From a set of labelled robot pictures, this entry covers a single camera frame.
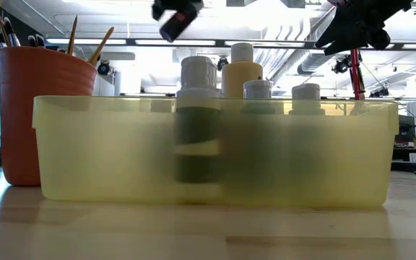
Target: orange pencil holder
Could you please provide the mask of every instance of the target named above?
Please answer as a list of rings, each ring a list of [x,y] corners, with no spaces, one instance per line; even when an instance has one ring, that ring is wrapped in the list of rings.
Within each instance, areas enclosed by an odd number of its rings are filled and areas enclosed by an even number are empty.
[[[40,185],[33,98],[92,95],[96,74],[92,64],[58,51],[33,47],[0,50],[1,156],[7,182]]]

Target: white bottle cap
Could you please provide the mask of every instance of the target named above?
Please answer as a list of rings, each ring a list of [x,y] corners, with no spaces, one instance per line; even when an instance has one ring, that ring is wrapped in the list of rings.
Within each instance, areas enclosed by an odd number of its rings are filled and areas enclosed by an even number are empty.
[[[251,80],[243,85],[244,98],[271,98],[272,82],[269,80]]]
[[[293,100],[320,100],[321,88],[317,84],[307,83],[292,88]]]
[[[251,61],[253,62],[253,46],[250,43],[236,43],[232,45],[232,62]]]
[[[211,59],[204,56],[192,56],[182,60],[181,90],[176,96],[218,98],[217,67]]]

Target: table surface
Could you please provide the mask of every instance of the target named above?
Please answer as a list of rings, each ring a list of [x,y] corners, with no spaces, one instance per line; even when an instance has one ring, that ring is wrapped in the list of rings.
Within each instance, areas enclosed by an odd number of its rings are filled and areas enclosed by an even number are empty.
[[[0,171],[0,259],[416,259],[416,175],[375,209],[272,209],[50,201]]]

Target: yellow bottle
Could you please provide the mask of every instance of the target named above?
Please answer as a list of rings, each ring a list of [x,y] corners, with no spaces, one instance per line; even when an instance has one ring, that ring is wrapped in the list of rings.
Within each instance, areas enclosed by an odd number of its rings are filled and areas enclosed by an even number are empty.
[[[262,79],[263,67],[253,62],[253,46],[237,43],[232,46],[232,63],[222,68],[222,91],[226,98],[243,98],[245,82]]]

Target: translucent yellow plastic bin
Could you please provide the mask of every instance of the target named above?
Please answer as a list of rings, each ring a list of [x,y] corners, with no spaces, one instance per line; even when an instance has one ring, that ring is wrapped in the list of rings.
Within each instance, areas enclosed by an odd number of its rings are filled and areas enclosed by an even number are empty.
[[[181,110],[194,106],[216,112]],[[49,199],[372,207],[386,200],[397,111],[378,101],[45,96],[33,127]]]

